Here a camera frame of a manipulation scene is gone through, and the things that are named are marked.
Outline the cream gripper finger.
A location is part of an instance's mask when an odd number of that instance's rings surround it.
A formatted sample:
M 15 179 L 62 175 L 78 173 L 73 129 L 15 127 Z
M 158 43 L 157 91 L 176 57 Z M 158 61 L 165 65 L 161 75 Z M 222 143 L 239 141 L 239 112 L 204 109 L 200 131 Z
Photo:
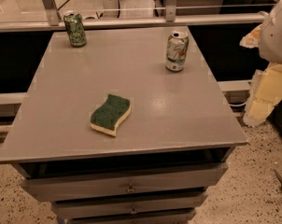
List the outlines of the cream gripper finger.
M 269 63 L 264 70 L 257 70 L 251 80 L 243 122 L 249 127 L 266 121 L 282 101 L 282 64 Z
M 250 33 L 243 36 L 239 45 L 244 48 L 253 49 L 260 45 L 261 25 L 256 26 Z

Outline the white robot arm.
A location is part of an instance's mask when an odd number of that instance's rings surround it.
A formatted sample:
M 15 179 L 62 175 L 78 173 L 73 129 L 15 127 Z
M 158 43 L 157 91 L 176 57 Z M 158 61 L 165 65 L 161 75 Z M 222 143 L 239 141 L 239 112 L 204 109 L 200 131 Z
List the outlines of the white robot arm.
M 259 126 L 282 101 L 282 0 L 261 25 L 241 39 L 240 45 L 258 48 L 260 57 L 269 63 L 264 71 L 257 70 L 251 80 L 243 116 L 247 126 Z

